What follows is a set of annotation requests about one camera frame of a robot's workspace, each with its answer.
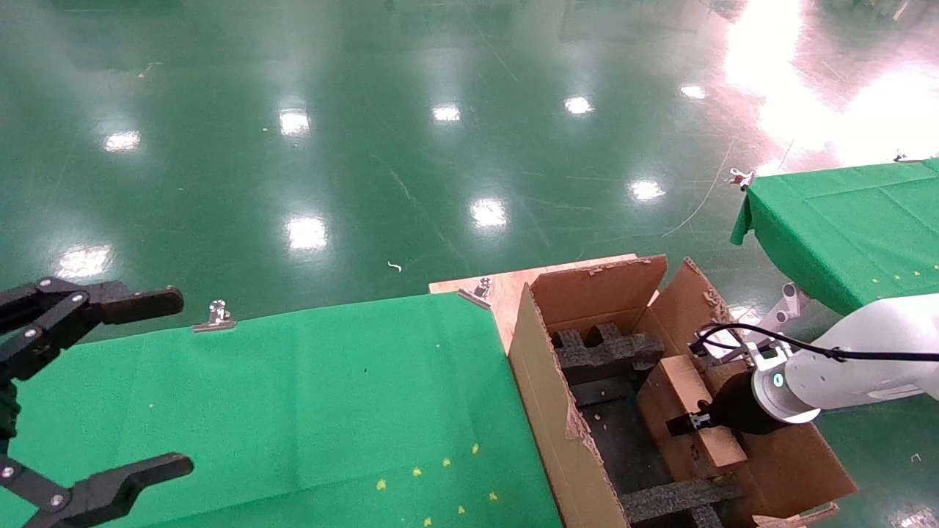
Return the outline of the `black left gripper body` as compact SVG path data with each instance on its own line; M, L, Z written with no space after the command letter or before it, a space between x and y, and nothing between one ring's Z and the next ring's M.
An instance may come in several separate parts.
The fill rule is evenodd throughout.
M12 382L6 382L1 387L1 438L9 441L17 436L17 421L19 417L19 403L17 401L17 388Z

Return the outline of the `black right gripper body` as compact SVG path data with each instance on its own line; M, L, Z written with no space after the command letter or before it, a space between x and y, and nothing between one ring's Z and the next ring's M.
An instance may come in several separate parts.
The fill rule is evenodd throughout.
M711 421L738 432L765 435L775 430L775 419L761 407L753 391L753 371L728 378L709 405Z

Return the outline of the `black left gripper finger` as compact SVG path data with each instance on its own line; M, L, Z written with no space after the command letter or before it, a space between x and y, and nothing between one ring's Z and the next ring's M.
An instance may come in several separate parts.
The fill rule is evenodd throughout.
M37 510L26 527L95 527L128 515L144 489L194 471L181 453L167 453L97 472L68 488L15 459L1 457L2 487Z
M2 382L30 380L97 326L153 320L183 308L181 292L171 285L135 292L117 281L77 285L45 277L4 290Z

